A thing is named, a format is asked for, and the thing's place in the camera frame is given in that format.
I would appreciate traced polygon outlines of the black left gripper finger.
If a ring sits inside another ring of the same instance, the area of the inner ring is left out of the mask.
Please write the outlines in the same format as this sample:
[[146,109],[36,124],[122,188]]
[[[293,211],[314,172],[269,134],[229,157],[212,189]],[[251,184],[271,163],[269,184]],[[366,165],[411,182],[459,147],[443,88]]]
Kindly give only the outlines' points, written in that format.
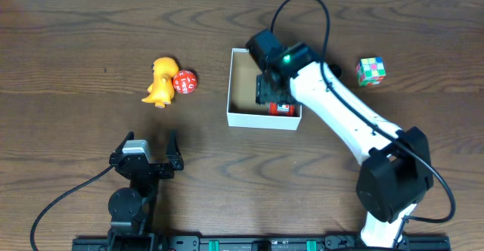
[[115,154],[123,154],[123,148],[127,141],[131,141],[134,139],[134,132],[128,132],[127,136],[123,139],[123,141],[118,145],[118,147],[114,150]]
[[166,148],[166,158],[171,163],[180,163],[182,161],[182,155],[178,148],[176,133],[174,130],[172,130],[169,134],[169,142]]

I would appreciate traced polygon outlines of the red toy robot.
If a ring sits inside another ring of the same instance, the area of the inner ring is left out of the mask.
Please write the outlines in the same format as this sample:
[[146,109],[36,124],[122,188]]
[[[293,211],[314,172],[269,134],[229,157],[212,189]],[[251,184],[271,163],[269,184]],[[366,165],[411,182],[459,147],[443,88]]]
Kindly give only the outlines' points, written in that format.
[[270,103],[268,105],[268,114],[270,116],[294,116],[295,106],[292,104],[276,104]]

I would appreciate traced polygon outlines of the white cardboard box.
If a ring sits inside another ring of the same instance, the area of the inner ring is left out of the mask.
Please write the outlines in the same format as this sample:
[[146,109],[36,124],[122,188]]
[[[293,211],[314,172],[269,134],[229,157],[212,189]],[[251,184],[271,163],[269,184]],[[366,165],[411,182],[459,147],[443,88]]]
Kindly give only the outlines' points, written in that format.
[[256,103],[256,77],[262,72],[245,48],[231,50],[226,115],[230,127],[297,130],[302,106],[297,104],[293,116],[272,116],[268,105]]

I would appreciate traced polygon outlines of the black round knob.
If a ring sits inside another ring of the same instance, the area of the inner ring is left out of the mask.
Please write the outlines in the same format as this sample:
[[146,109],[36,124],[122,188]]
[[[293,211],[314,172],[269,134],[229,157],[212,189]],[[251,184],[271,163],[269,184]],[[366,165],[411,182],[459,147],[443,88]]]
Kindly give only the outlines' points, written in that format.
[[342,74],[343,74],[343,71],[342,69],[337,65],[337,64],[331,64],[329,66],[332,74],[337,78],[337,79],[340,79]]

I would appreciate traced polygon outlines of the multicoloured puzzle cube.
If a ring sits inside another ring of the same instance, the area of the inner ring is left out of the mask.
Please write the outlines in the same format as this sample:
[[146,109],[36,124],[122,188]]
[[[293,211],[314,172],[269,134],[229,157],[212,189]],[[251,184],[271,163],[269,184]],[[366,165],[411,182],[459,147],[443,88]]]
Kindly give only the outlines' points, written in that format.
[[360,86],[378,85],[386,76],[383,58],[362,58],[355,68],[355,73]]

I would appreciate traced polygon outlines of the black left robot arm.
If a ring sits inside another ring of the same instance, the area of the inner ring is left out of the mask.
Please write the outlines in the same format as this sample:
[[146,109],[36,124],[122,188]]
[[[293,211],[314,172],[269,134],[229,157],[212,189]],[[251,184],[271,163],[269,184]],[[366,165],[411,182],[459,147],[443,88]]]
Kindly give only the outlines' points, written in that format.
[[184,169],[175,132],[170,132],[166,158],[164,163],[153,163],[148,142],[136,140],[133,132],[110,155],[109,164],[129,180],[129,186],[115,191],[108,202],[108,250],[167,249],[166,239],[152,231],[152,224],[159,182]]

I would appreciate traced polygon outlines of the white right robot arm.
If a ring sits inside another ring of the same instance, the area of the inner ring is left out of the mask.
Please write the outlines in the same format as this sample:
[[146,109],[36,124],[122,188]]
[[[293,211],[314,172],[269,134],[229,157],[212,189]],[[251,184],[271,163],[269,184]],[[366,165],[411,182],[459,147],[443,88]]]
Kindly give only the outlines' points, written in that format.
[[396,246],[402,240],[403,223],[433,186],[425,134],[416,127],[404,131],[375,113],[305,43],[284,46],[264,29],[246,47],[262,71],[256,102],[307,106],[358,161],[356,193],[367,212],[360,233],[363,244]]

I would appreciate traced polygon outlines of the orange dinosaur toy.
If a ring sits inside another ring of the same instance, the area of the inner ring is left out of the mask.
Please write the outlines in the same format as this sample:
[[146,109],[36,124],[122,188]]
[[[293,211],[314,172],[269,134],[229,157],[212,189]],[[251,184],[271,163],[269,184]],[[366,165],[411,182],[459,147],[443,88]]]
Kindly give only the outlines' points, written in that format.
[[179,72],[178,64],[171,57],[161,57],[154,61],[152,70],[154,80],[147,88],[148,96],[142,101],[165,108],[172,103],[175,95],[172,79]]

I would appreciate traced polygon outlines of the red number ball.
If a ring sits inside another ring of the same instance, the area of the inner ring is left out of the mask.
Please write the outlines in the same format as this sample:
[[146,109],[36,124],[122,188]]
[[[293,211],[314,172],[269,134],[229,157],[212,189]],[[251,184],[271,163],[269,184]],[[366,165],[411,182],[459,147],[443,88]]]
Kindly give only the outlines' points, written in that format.
[[174,76],[172,83],[178,93],[190,94],[197,88],[197,77],[189,70],[180,70]]

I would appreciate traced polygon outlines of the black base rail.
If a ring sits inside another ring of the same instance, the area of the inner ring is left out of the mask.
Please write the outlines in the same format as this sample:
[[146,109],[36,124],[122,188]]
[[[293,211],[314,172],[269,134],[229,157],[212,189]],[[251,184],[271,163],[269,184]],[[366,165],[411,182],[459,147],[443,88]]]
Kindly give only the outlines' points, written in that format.
[[353,234],[325,237],[109,236],[73,240],[74,251],[329,251],[379,250]]

